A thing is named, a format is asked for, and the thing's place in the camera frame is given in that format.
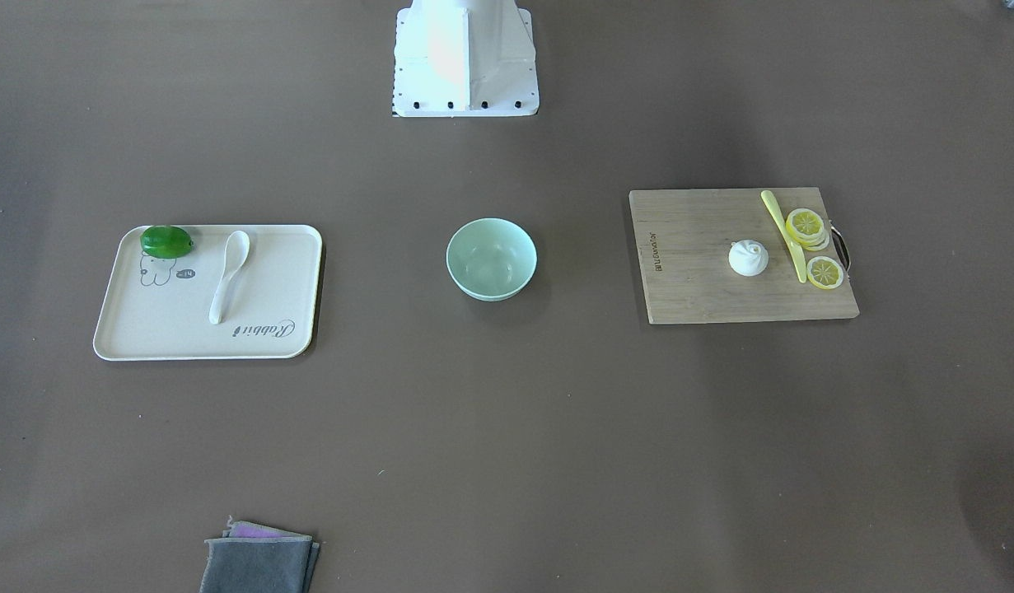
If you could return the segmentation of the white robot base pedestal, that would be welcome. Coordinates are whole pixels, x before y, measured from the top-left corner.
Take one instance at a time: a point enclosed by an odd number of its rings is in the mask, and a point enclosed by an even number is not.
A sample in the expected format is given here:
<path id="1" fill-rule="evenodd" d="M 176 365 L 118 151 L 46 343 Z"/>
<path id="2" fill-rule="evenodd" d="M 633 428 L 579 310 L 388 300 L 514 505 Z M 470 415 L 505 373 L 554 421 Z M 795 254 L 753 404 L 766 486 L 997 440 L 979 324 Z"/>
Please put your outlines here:
<path id="1" fill-rule="evenodd" d="M 532 16 L 514 1 L 414 1 L 396 14 L 394 57 L 395 117 L 540 109 Z"/>

